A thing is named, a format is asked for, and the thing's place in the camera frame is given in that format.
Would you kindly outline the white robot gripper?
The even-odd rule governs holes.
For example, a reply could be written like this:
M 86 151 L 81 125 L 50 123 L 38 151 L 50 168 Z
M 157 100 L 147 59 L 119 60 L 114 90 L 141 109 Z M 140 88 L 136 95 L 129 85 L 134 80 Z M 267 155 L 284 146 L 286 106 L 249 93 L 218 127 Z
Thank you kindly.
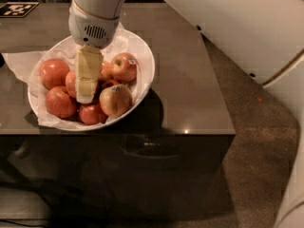
M 76 55 L 76 99 L 90 104 L 94 98 L 106 48 L 113 40 L 119 18 L 103 18 L 83 10 L 75 1 L 69 9 L 68 26 L 74 42 L 81 47 Z

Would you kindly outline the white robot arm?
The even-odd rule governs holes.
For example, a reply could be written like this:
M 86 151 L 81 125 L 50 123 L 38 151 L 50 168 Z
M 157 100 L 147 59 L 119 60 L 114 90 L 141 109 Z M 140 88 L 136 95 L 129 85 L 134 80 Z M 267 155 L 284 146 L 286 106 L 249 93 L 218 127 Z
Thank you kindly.
M 274 228 L 304 228 L 304 1 L 163 0 L 296 118 L 299 146 Z

